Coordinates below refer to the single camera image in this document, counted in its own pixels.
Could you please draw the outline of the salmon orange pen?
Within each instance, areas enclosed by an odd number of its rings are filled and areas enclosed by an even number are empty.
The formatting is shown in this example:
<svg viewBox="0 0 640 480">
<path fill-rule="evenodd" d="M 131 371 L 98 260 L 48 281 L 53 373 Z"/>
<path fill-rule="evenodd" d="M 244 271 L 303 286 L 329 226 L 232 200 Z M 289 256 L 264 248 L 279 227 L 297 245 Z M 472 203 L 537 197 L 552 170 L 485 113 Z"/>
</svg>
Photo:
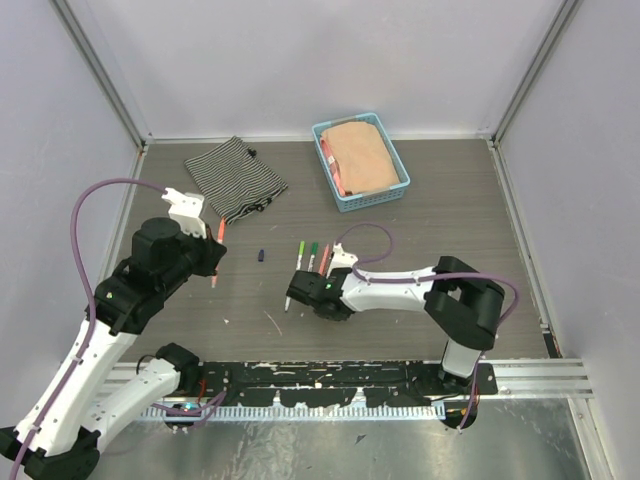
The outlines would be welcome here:
<svg viewBox="0 0 640 480">
<path fill-rule="evenodd" d="M 330 245 L 326 244 L 326 246 L 325 246 L 325 248 L 323 250 L 323 254 L 322 254 L 322 257 L 321 257 L 321 262 L 320 262 L 319 269 L 318 269 L 318 272 L 321 275 L 325 275 L 327 260 L 328 260 L 330 251 L 331 251 L 330 250 Z"/>
</svg>

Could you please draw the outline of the orange highlighter pen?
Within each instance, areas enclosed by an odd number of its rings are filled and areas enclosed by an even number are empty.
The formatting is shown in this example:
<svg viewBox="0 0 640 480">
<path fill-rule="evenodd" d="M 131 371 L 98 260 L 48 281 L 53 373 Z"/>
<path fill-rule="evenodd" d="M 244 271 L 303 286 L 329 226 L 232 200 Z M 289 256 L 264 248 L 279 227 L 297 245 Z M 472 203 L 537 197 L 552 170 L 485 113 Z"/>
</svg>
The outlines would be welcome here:
<svg viewBox="0 0 640 480">
<path fill-rule="evenodd" d="M 217 233 L 217 243 L 221 244 L 224 246 L 224 236 L 225 236 L 225 230 L 226 230 L 226 219 L 224 217 L 221 218 L 220 223 L 219 223 L 219 227 L 218 227 L 218 233 Z M 219 269 L 217 267 L 216 273 L 212 276 L 211 278 L 211 288 L 216 288 L 217 286 L 217 281 L 218 281 L 218 276 L 219 276 Z"/>
</svg>

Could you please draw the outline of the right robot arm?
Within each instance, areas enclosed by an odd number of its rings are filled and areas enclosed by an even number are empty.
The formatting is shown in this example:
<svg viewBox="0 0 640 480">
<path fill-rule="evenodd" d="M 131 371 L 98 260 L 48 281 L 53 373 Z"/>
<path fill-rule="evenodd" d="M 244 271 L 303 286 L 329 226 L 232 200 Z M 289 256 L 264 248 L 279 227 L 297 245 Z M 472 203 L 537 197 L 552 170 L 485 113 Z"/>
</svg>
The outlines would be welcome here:
<svg viewBox="0 0 640 480">
<path fill-rule="evenodd" d="M 427 314 L 447 336 L 438 372 L 441 385 L 451 394 L 466 392 L 475 382 L 481 356 L 494 347 L 505 314 L 504 288 L 496 277 L 454 256 L 408 271 L 364 269 L 391 252 L 388 248 L 378 257 L 363 258 L 347 252 L 338 239 L 326 271 L 297 269 L 286 297 L 332 321 L 377 310 Z"/>
</svg>

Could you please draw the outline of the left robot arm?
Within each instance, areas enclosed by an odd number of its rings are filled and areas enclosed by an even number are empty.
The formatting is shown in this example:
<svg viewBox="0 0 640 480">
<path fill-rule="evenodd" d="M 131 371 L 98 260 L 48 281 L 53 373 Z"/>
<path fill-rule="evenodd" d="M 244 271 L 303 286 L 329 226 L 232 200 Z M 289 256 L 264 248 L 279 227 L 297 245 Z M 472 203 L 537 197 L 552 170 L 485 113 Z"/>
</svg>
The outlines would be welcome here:
<svg viewBox="0 0 640 480">
<path fill-rule="evenodd" d="M 142 224 L 130 256 L 96 287 L 74 345 L 45 393 L 18 425 L 2 428 L 1 454 L 13 463 L 12 477 L 24 472 L 33 479 L 85 479 L 144 409 L 173 392 L 187 397 L 198 390 L 199 357 L 169 343 L 133 380 L 107 400 L 95 400 L 165 302 L 191 276 L 214 275 L 226 251 L 208 226 L 189 234 L 169 218 Z"/>
</svg>

